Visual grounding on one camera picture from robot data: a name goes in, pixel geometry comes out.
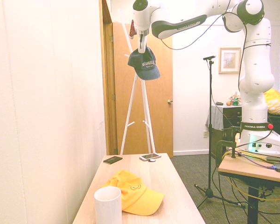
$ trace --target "gray carpet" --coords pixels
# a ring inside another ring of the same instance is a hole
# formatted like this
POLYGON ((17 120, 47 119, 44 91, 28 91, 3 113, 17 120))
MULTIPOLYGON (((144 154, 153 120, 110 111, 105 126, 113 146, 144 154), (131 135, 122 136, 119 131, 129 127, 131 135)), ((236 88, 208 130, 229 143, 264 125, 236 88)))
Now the gray carpet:
MULTIPOLYGON (((208 155, 186 155, 175 156, 171 159, 174 167, 176 168, 179 176, 181 177, 184 185, 186 186, 189 194, 191 195, 194 203, 198 205, 205 197, 204 193, 194 187, 194 183, 198 184, 201 188, 208 187, 208 155)), ((212 172, 215 169, 215 160, 212 159, 212 172)), ((215 171, 214 182, 219 186, 218 172, 215 171)), ((220 177, 221 189, 223 196, 231 201, 237 201, 233 195, 231 185, 227 182, 224 176, 220 177)), ((242 183, 236 182, 237 186, 244 192, 248 192, 248 187, 242 183)), ((211 189, 214 195, 220 196, 213 183, 211 189)), ((237 198, 244 201, 244 198, 234 190, 237 198)), ((280 193, 280 188, 274 189, 275 193, 280 193)), ((279 194, 274 194, 268 198, 280 198, 279 194)), ((246 224, 247 216, 242 208, 239 206, 225 203, 227 216, 231 224, 246 224)), ((280 213, 280 201, 266 201, 259 202, 259 210, 269 213, 280 213)), ((206 224, 228 224, 225 216, 222 200, 216 198, 207 199, 199 208, 199 211, 206 224)), ((258 224, 280 224, 280 215, 263 214, 265 220, 260 214, 258 215, 258 224)))

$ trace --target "black wallet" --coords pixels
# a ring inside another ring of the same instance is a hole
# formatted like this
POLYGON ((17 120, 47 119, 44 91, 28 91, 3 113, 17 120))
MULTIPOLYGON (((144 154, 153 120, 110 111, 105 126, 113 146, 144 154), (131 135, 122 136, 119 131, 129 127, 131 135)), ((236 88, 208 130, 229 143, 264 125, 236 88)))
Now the black wallet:
POLYGON ((104 163, 108 163, 108 164, 112 164, 112 163, 115 163, 115 162, 117 162, 119 160, 122 160, 122 158, 118 157, 118 156, 113 156, 113 157, 111 157, 111 158, 109 158, 107 160, 104 160, 103 162, 104 163))

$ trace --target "framed picture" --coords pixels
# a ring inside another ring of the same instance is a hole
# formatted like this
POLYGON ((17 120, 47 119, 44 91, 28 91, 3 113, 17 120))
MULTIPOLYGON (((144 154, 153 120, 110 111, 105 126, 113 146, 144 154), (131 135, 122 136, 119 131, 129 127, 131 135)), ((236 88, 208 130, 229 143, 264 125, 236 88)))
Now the framed picture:
POLYGON ((220 48, 219 74, 238 74, 241 48, 220 48))

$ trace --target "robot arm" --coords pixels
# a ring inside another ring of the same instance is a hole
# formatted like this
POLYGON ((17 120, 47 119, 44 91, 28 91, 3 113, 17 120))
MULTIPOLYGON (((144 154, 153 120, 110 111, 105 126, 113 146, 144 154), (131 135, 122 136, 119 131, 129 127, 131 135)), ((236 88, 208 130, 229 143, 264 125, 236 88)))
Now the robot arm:
POLYGON ((190 18, 173 19, 162 3, 149 3, 147 0, 136 0, 133 4, 133 22, 138 35, 138 51, 145 52, 147 35, 150 28, 155 37, 165 39, 173 34, 196 27, 213 15, 223 14, 235 7, 238 0, 199 0, 195 13, 190 18))
POLYGON ((168 9, 147 0, 136 0, 133 5, 133 21, 138 38, 138 51, 145 52, 147 35, 159 39, 201 25, 206 18, 223 15, 224 26, 229 32, 243 30, 246 35, 243 49, 245 75, 239 83, 242 100, 241 143, 262 140, 268 144, 249 144, 241 147, 246 151, 280 154, 280 135, 269 130, 267 104, 264 92, 272 88, 270 44, 271 23, 264 17, 261 0, 197 0, 194 14, 189 19, 174 20, 168 9))

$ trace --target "tripod stand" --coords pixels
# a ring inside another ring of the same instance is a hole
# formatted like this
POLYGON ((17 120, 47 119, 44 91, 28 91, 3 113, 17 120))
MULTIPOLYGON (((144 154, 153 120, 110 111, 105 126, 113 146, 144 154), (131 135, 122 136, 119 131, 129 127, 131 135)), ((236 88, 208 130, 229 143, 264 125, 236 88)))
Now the tripod stand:
POLYGON ((210 187, 210 184, 211 184, 211 149, 210 149, 210 146, 211 146, 211 133, 212 133, 212 124, 211 124, 211 99, 212 99, 212 92, 211 92, 211 81, 212 81, 212 74, 211 74, 211 66, 212 64, 214 63, 212 61, 212 58, 214 58, 215 56, 210 56, 210 57, 206 57, 204 58, 204 60, 209 60, 209 65, 210 65, 210 111, 209 111, 209 185, 208 185, 208 188, 201 188, 199 187, 197 184, 194 184, 194 187, 196 187, 197 189, 203 191, 205 193, 205 198, 202 200, 202 202, 199 203, 199 205, 197 206, 197 208, 199 208, 205 201, 206 199, 208 198, 217 198, 217 199, 220 199, 220 200, 224 200, 225 202, 228 202, 228 203, 231 203, 231 204, 235 204, 235 205, 239 205, 242 207, 242 205, 240 203, 237 203, 237 202, 233 202, 233 201, 229 201, 225 198, 222 198, 222 197, 218 197, 218 196, 215 196, 211 187, 210 187))

